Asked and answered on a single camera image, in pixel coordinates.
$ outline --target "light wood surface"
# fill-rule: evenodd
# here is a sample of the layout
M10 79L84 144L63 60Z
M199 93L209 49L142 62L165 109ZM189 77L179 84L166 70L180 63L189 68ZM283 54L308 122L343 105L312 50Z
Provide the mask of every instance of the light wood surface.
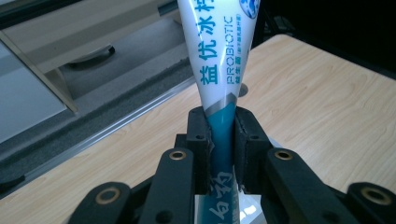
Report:
M396 192L396 82L285 35L250 52L238 105L299 153L328 185L369 181ZM194 86L0 201L1 223L62 223L92 188L154 174L189 110Z

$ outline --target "gray floor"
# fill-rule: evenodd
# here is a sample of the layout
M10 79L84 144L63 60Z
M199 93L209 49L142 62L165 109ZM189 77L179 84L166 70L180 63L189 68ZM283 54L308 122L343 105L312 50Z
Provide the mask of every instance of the gray floor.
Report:
M61 67L78 112L64 111L0 145L0 182L43 163L192 77L180 24L163 19L111 43L116 53Z

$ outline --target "black plastic part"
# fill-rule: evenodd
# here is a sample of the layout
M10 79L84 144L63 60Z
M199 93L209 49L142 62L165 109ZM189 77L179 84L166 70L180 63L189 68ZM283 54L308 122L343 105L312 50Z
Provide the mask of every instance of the black plastic part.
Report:
M210 190L210 158L212 148L209 124L201 106L189 112L187 134L178 134L175 147L186 147L194 154L195 194L207 194Z
M127 223L133 212L128 185L109 182L92 189L70 217L68 224Z
M191 151L173 148L164 152L139 223L193 223L193 177Z
M0 182L0 194L13 189L15 186L19 185L25 179L26 179L25 175L21 175L20 177L18 177L16 179L8 180L5 182Z
M261 194L260 164L273 146L260 123L247 109L237 107L234 123L234 167L236 182L247 194Z
M371 183L350 185L345 203L361 223L396 223L396 195L378 185Z
M297 153L269 150L265 171L291 223L359 223Z

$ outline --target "dark background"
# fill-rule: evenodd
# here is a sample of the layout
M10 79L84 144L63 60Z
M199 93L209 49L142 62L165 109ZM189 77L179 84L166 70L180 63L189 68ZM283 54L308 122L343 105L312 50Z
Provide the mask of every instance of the dark background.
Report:
M396 78L395 5L391 0L262 0L258 24L281 17L294 29L273 27L272 34L288 33Z

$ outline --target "white cabinet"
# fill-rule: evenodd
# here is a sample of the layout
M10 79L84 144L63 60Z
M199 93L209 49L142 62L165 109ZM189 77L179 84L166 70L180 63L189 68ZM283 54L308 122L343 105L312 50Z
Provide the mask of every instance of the white cabinet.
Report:
M0 143L65 109L47 86L0 42Z

